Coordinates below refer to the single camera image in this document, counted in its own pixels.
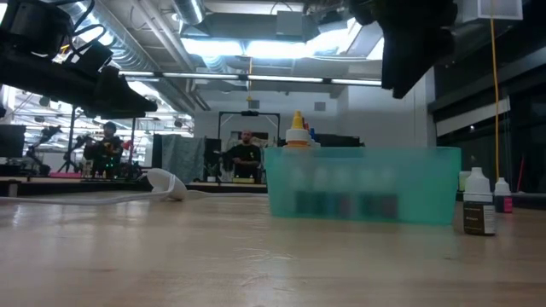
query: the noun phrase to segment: translucent plastic container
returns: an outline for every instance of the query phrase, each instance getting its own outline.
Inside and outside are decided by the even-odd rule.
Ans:
[[[447,225],[459,148],[267,148],[271,214]]]

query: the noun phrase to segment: person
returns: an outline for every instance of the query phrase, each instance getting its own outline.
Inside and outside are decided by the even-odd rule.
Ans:
[[[123,153],[123,141],[115,135],[117,127],[113,122],[107,122],[102,128],[104,138],[95,144],[91,139],[87,140],[84,157],[93,160],[93,177],[97,172],[99,176],[106,172],[106,178],[113,178]]]
[[[235,164],[235,177],[258,178],[258,167],[262,161],[262,154],[258,146],[252,145],[250,140],[253,133],[244,130],[241,133],[242,143],[228,151],[228,155]]]

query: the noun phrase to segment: wooden table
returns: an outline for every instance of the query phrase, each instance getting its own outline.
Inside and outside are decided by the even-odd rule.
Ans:
[[[272,218],[261,197],[4,204],[0,306],[544,306],[545,229],[522,209],[485,238]]]

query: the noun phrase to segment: white bottle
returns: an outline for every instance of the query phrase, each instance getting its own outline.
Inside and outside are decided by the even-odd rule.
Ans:
[[[501,213],[512,213],[512,193],[504,177],[498,178],[498,182],[495,183],[494,195],[495,210]]]
[[[463,228],[469,235],[495,235],[496,219],[493,194],[481,167],[473,167],[463,195]]]

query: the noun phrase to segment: computer monitor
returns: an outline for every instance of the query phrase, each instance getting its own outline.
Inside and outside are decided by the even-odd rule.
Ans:
[[[0,157],[21,158],[25,147],[24,125],[0,125]]]

